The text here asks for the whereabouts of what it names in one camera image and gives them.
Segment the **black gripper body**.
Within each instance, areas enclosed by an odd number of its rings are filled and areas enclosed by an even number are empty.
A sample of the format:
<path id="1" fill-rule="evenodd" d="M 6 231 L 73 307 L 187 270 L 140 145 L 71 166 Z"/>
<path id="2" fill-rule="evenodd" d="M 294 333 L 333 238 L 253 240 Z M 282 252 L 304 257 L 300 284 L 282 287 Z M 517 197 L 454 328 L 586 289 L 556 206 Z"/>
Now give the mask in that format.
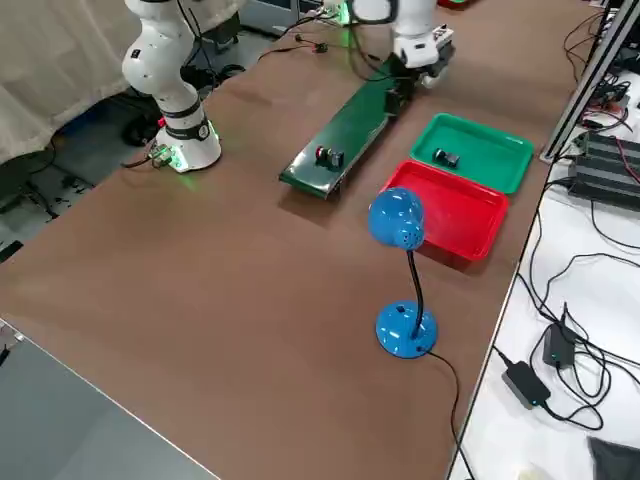
<path id="1" fill-rule="evenodd" d="M 399 91 L 413 91 L 425 72 L 424 67 L 407 68 L 400 64 L 396 67 L 396 88 Z"/>

